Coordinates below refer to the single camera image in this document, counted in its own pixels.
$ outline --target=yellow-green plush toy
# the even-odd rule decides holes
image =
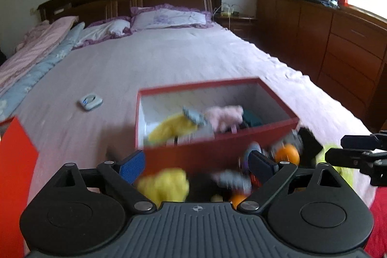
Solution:
[[[183,113],[169,116],[162,121],[148,136],[151,143],[165,142],[170,138],[189,135],[197,130],[197,125]]]
[[[341,147],[335,144],[324,145],[321,152],[316,156],[316,164],[321,162],[326,162],[325,153],[330,148],[341,148]],[[345,181],[349,184],[349,186],[353,188],[353,169],[349,169],[347,167],[338,167],[338,166],[334,166],[334,168],[341,175],[341,177],[345,179]]]
[[[163,169],[155,176],[146,176],[137,182],[137,190],[157,207],[162,201],[183,202],[189,187],[185,172],[178,168]]]

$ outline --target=orange ball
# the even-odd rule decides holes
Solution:
[[[277,163],[281,161],[289,161],[290,163],[299,165],[298,150],[290,143],[287,143],[285,146],[278,149],[278,151],[275,153],[274,158]]]
[[[234,209],[237,209],[238,204],[240,204],[243,200],[245,200],[247,196],[243,194],[235,194],[231,197],[230,201],[233,204]]]

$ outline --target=crosshair symbol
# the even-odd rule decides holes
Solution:
[[[193,211],[199,212],[202,211],[204,208],[202,206],[196,205],[192,208]]]

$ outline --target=white pillow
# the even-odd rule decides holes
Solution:
[[[183,12],[180,10],[160,8],[138,14],[133,22],[132,30],[162,29],[198,24],[205,25],[206,23],[206,16],[198,12]]]
[[[85,28],[79,34],[77,45],[82,45],[85,40],[98,41],[108,35],[123,36],[125,34],[123,30],[126,27],[130,28],[130,22],[123,19],[116,19],[106,24]]]

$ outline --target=red fabric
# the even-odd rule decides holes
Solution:
[[[24,257],[19,219],[26,208],[37,151],[17,118],[0,141],[0,257]]]
[[[381,258],[387,253],[387,187],[379,187],[376,190],[370,210],[375,225],[365,251],[373,258]]]

